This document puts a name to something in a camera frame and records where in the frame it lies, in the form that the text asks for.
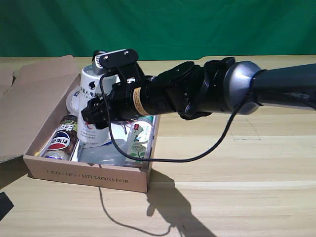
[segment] soda can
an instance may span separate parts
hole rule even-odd
[[[77,124],[76,116],[64,116],[43,157],[70,160],[78,140]]]
[[[81,71],[79,113],[78,113],[78,138],[84,143],[101,144],[109,139],[109,129],[96,129],[93,124],[83,121],[81,111],[86,108],[89,100],[95,97],[102,97],[100,78],[93,72],[92,65],[84,67]],[[104,92],[109,94],[112,85],[117,82],[116,76],[105,77],[102,80]]]

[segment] pepsi can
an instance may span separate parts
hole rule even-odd
[[[76,116],[67,115],[63,117],[44,157],[70,160],[78,140],[77,123],[78,119]]]

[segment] printed label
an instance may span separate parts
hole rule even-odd
[[[143,116],[148,116],[150,114],[148,114],[146,112],[146,110],[144,109],[142,102],[140,101],[140,90],[141,88],[138,87],[136,89],[134,89],[133,91],[133,101],[134,101],[134,106],[136,108],[136,110]]]
[[[61,150],[69,146],[70,137],[66,132],[57,132],[50,142],[49,151]]]

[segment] green backdrop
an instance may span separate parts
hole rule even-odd
[[[0,0],[0,56],[316,54],[316,0]]]

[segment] cardboard box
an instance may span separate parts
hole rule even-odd
[[[151,162],[139,169],[33,156],[68,114],[67,95],[80,84],[71,55],[22,67],[13,86],[12,70],[1,71],[0,162],[23,156],[37,179],[147,192]],[[148,157],[154,154],[158,124],[155,117]]]

